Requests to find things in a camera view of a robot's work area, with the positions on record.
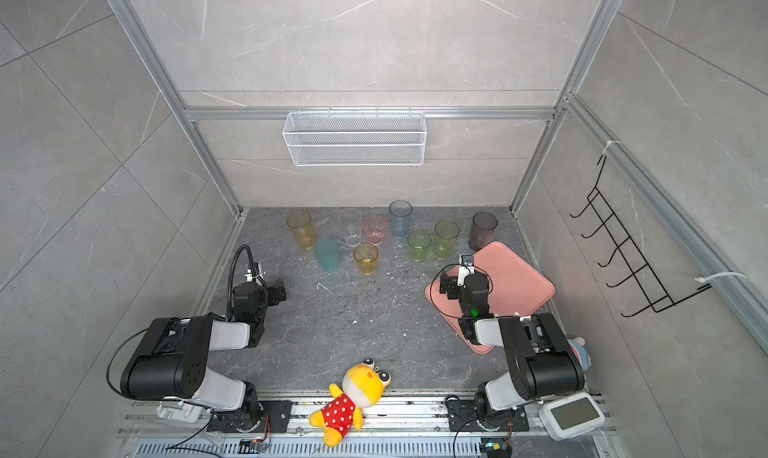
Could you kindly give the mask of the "pink plastic tray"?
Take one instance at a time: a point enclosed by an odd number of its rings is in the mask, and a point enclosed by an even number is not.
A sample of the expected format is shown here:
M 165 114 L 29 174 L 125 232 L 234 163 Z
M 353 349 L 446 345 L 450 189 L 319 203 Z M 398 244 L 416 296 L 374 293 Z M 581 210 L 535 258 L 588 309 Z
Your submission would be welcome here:
M 488 303 L 490 312 L 495 315 L 517 313 L 530 316 L 555 294 L 550 281 L 503 243 L 492 242 L 476 252 L 474 264 L 478 272 L 487 274 L 493 282 Z M 460 305 L 457 300 L 449 300 L 439 292 L 439 279 L 425 289 L 425 296 L 473 352 L 487 354 L 493 349 L 492 346 L 472 344 L 463 337 L 458 323 Z

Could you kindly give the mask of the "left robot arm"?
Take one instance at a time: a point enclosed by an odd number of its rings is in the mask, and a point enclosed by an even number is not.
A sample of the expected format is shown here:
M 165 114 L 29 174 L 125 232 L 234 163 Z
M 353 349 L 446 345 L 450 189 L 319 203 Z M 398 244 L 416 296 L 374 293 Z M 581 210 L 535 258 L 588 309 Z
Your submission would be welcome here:
M 207 362 L 214 351 L 256 347 L 267 309 L 285 300 L 281 279 L 271 286 L 251 281 L 230 289 L 225 319 L 209 314 L 153 320 L 121 374 L 120 393 L 137 401 L 175 399 L 207 408 L 211 431 L 265 430 L 268 413 L 255 386 L 215 372 Z

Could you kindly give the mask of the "tall amber glass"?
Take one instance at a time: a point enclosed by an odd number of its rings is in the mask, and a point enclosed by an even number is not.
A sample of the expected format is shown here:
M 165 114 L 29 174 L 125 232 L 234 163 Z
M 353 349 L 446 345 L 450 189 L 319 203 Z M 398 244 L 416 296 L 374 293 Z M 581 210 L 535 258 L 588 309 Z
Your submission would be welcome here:
M 290 232 L 303 250 L 312 250 L 316 243 L 315 228 L 309 212 L 297 210 L 290 213 L 286 219 Z

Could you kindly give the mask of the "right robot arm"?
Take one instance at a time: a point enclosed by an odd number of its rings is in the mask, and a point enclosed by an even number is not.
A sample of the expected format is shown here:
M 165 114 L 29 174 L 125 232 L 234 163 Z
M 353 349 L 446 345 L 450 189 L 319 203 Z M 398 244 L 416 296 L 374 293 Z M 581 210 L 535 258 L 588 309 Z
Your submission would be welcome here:
M 459 305 L 459 316 L 444 316 L 456 322 L 463 338 L 474 346 L 499 347 L 505 354 L 507 372 L 475 392 L 474 417 L 480 427 L 499 428 L 528 403 L 584 389 L 591 366 L 585 341 L 566 337 L 553 314 L 492 314 L 492 280 L 468 266 L 460 265 L 453 275 L 441 270 L 436 281 L 438 293 Z

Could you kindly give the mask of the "blue tall glass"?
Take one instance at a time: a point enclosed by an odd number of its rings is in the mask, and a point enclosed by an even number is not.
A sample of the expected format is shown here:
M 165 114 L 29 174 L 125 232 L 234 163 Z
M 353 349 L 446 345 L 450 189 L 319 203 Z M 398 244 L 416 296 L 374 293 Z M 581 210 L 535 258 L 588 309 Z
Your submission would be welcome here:
M 392 236 L 405 239 L 410 230 L 413 207 L 405 200 L 396 200 L 389 205 L 389 220 Z

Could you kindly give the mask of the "clear glass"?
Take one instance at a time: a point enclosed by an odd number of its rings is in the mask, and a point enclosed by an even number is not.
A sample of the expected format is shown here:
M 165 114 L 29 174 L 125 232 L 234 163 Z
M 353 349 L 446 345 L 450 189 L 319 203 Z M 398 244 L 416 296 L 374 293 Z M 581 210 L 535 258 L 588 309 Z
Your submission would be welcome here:
M 342 227 L 344 243 L 356 248 L 362 242 L 362 212 L 354 208 L 341 209 L 337 219 Z

